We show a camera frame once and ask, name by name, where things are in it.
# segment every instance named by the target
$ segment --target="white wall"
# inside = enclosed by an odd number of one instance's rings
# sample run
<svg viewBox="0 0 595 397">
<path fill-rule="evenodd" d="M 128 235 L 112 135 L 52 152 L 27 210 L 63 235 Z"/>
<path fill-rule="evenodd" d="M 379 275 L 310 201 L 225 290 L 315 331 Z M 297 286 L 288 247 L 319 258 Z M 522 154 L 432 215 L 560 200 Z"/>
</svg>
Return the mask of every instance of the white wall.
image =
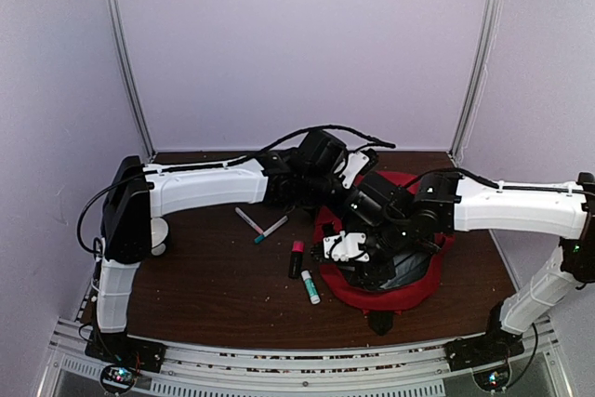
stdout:
<svg viewBox="0 0 595 397">
<path fill-rule="evenodd" d="M 80 303 L 80 208 L 141 150 L 110 32 L 104 0 L 0 0 L 3 396 L 32 392 L 58 316 Z"/>
<path fill-rule="evenodd" d="M 595 172 L 595 0 L 504 0 L 463 165 L 494 179 L 563 181 Z M 556 238 L 498 232 L 521 284 Z M 595 395 L 595 290 L 552 313 L 579 396 Z"/>
<path fill-rule="evenodd" d="M 298 127 L 338 123 L 402 149 L 445 150 L 484 1 L 120 0 L 120 7 L 157 149 L 253 149 Z"/>
</svg>

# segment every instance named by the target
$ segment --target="marker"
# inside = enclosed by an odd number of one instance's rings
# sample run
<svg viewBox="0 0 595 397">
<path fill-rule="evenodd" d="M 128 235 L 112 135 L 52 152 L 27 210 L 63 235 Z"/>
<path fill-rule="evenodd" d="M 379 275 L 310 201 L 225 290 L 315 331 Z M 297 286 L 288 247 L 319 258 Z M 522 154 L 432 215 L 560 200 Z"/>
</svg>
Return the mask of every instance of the marker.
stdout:
<svg viewBox="0 0 595 397">
<path fill-rule="evenodd" d="M 260 244 L 262 241 L 264 241 L 265 237 L 269 237 L 273 232 L 276 232 L 277 229 L 283 225 L 284 223 L 286 223 L 289 220 L 289 218 L 287 216 L 283 216 L 282 218 L 279 219 L 279 221 L 275 224 L 272 225 L 272 227 L 268 228 L 267 230 L 265 230 L 265 232 L 263 232 L 259 237 L 257 237 L 254 240 L 255 244 Z"/>
<path fill-rule="evenodd" d="M 295 241 L 289 258 L 289 274 L 291 279 L 297 279 L 301 271 L 301 261 L 304 258 L 304 243 Z"/>
<path fill-rule="evenodd" d="M 264 231 L 257 225 L 257 223 L 252 220 L 244 211 L 242 211 L 240 208 L 235 208 L 235 212 L 238 216 L 240 216 L 245 223 L 247 223 L 248 225 L 250 225 L 254 230 L 256 230 L 256 232 L 258 234 L 262 234 Z"/>
<path fill-rule="evenodd" d="M 306 285 L 306 291 L 308 291 L 310 302 L 312 304 L 318 304 L 320 302 L 320 297 L 318 296 L 318 291 L 316 291 L 316 286 L 314 285 L 310 272 L 304 270 L 301 273 L 301 279 L 304 280 L 304 284 Z"/>
</svg>

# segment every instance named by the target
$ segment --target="wooden table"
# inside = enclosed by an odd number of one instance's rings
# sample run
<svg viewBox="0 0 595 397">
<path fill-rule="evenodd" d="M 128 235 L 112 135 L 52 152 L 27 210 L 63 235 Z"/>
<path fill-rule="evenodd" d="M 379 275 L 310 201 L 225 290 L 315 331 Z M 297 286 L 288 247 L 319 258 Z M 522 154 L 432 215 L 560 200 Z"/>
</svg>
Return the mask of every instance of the wooden table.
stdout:
<svg viewBox="0 0 595 397">
<path fill-rule="evenodd" d="M 222 154 L 162 153 L 158 163 L 204 161 Z M 420 174 L 451 166 L 443 152 L 384 152 L 378 169 Z M 459 233 L 443 265 L 439 291 L 395 316 L 384 337 L 361 311 L 337 300 L 308 255 L 304 268 L 322 302 L 313 306 L 301 280 L 287 278 L 294 240 L 312 237 L 311 218 L 294 211 L 289 222 L 260 245 L 234 205 L 168 216 L 171 243 L 161 258 L 143 262 L 128 312 L 132 335 L 235 348 L 320 349 L 380 346 L 483 331 L 488 312 L 514 293 L 487 232 Z M 282 216 L 278 209 L 242 205 L 260 226 Z"/>
</svg>

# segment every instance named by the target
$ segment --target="metal frame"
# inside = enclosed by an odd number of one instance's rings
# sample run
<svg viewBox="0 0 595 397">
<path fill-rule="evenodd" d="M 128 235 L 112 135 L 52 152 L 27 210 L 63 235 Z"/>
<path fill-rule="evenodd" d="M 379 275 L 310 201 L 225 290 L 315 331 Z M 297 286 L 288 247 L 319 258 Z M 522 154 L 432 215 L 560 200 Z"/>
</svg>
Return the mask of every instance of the metal frame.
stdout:
<svg viewBox="0 0 595 397">
<path fill-rule="evenodd" d="M 137 91 L 137 86 L 132 73 L 130 57 L 128 56 L 128 50 L 126 47 L 124 27 L 122 24 L 118 0 L 107 0 L 107 4 L 112 20 L 113 38 L 115 40 L 118 53 L 119 66 L 126 87 L 126 95 L 128 97 L 128 101 L 130 103 L 134 120 L 140 133 L 147 158 L 152 160 L 156 155 L 156 151 L 153 147 L 149 127 L 140 105 L 139 92 Z M 500 4 L 501 0 L 485 0 L 483 25 L 475 55 L 475 61 L 473 63 L 463 109 L 456 127 L 455 138 L 449 152 L 456 161 L 460 161 L 460 158 L 462 157 L 465 138 L 469 133 L 469 128 L 473 121 L 472 113 L 475 110 L 476 104 L 478 102 L 480 93 L 479 90 L 483 80 L 483 68 L 487 59 L 490 45 L 492 45 L 494 28 L 496 27 L 497 13 L 500 8 Z"/>
<path fill-rule="evenodd" d="M 485 10 L 483 12 L 483 25 L 480 34 L 480 39 L 477 45 L 477 52 L 475 54 L 475 62 L 473 63 L 473 70 L 463 103 L 463 110 L 456 126 L 455 138 L 451 147 L 451 156 L 460 162 L 462 158 L 462 151 L 465 145 L 465 139 L 468 136 L 470 127 L 473 123 L 473 112 L 477 107 L 479 101 L 480 89 L 483 82 L 484 67 L 487 60 L 488 52 L 493 44 L 494 29 L 496 27 L 498 12 L 500 10 L 502 0 L 485 0 Z"/>
<path fill-rule="evenodd" d="M 130 64 L 130 57 L 128 56 L 128 49 L 126 47 L 126 40 L 124 38 L 124 28 L 122 26 L 122 18 L 120 16 L 118 0 L 107 0 L 107 4 L 110 12 L 110 18 L 112 19 L 113 39 L 115 41 L 116 51 L 118 54 L 120 71 L 122 72 L 122 78 L 126 88 L 126 95 L 128 97 L 128 101 L 130 102 L 130 107 L 132 109 L 135 124 L 137 125 L 137 130 L 140 133 L 145 155 L 148 159 L 152 159 L 155 156 L 155 149 L 152 145 L 149 128 L 140 105 L 139 92 L 137 91 L 137 85 L 132 74 L 132 66 Z"/>
<path fill-rule="evenodd" d="M 85 356 L 78 336 L 80 323 L 59 320 L 46 353 L 45 371 L 36 396 L 54 396 L 61 371 L 97 380 L 104 364 Z M 572 397 L 558 339 L 548 318 L 537 323 L 538 351 L 548 359 L 548 370 L 559 397 Z M 88 329 L 83 329 L 88 337 Z M 143 373 L 136 391 L 159 396 L 272 397 L 307 395 L 368 397 L 417 395 L 441 397 L 443 382 L 467 375 L 470 369 L 450 372 L 443 344 L 448 339 L 382 348 L 319 351 L 226 349 L 211 346 L 166 344 L 159 374 Z M 535 345 L 532 332 L 523 339 L 526 358 Z"/>
</svg>

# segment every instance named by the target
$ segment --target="pen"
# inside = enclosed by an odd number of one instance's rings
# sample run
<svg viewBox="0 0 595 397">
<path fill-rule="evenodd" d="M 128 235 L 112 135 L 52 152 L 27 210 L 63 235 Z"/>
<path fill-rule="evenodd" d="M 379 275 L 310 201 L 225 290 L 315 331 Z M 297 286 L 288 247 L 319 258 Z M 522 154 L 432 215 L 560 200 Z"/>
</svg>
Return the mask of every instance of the pen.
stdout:
<svg viewBox="0 0 595 397">
<path fill-rule="evenodd" d="M 257 225 L 257 223 L 252 220 L 244 211 L 242 211 L 240 208 L 236 207 L 235 208 L 235 212 L 238 216 L 240 216 L 245 223 L 247 223 L 248 225 L 250 225 L 254 230 L 256 230 L 256 232 L 258 234 L 262 234 L 264 231 Z"/>
<path fill-rule="evenodd" d="M 287 216 L 283 216 L 282 218 L 280 218 L 277 221 L 277 223 L 273 224 L 272 227 L 268 228 L 259 237 L 257 237 L 254 240 L 254 243 L 255 244 L 260 244 L 262 241 L 264 241 L 265 237 L 268 237 L 269 235 L 271 235 L 273 232 L 275 232 L 281 225 L 283 225 L 284 223 L 286 223 L 288 220 L 289 220 L 289 218 Z"/>
</svg>

